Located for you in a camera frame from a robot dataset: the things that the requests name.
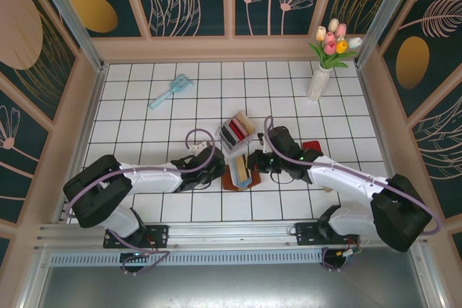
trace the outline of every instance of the metal plate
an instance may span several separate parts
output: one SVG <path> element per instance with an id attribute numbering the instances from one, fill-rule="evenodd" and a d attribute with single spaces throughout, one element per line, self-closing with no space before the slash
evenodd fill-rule
<path id="1" fill-rule="evenodd" d="M 153 248 L 161 249 L 167 247 L 168 241 L 168 226 L 167 225 L 147 225 L 146 230 L 149 235 L 151 235 L 156 244 L 152 245 Z M 151 249 L 151 244 L 147 239 L 143 239 L 141 244 L 137 246 L 138 248 Z M 129 249 L 125 245 L 122 245 L 115 237 L 109 233 L 107 230 L 104 235 L 103 248 L 105 249 Z"/>
<path id="2" fill-rule="evenodd" d="M 330 237 L 330 239 L 325 239 L 318 231 L 317 221 L 295 224 L 295 235 L 298 245 L 347 245 L 349 238 L 353 239 L 356 243 L 359 242 L 357 234 L 337 235 Z"/>

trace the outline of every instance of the flower bouquet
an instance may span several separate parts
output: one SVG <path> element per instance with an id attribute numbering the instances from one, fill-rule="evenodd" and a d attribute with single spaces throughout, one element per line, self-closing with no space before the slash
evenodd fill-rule
<path id="1" fill-rule="evenodd" d="M 341 60 L 354 56 L 357 52 L 354 50 L 347 52 L 347 49 L 358 48 L 362 43 L 361 38 L 353 38 L 347 42 L 345 40 L 346 28 L 346 24 L 339 23 L 338 19 L 333 18 L 329 22 L 328 31 L 322 26 L 316 30 L 318 44 L 310 43 L 311 48 L 319 58 L 319 66 L 314 71 L 308 89 L 308 98 L 312 101 L 318 101 L 321 98 L 333 68 L 348 67 Z"/>

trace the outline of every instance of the red object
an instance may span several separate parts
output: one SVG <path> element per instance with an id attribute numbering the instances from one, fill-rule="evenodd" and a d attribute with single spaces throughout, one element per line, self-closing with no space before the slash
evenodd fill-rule
<path id="1" fill-rule="evenodd" d="M 237 126 L 234 124 L 232 120 L 230 121 L 230 128 L 232 131 L 234 131 L 239 141 L 242 141 L 245 138 L 244 135 L 239 131 L 239 129 L 237 128 Z"/>
<path id="2" fill-rule="evenodd" d="M 320 153 L 323 152 L 323 150 L 321 149 L 321 144 L 319 143 L 319 141 L 303 142 L 302 146 L 303 146 L 304 151 L 307 150 L 307 149 L 314 149 L 315 151 L 319 151 Z"/>

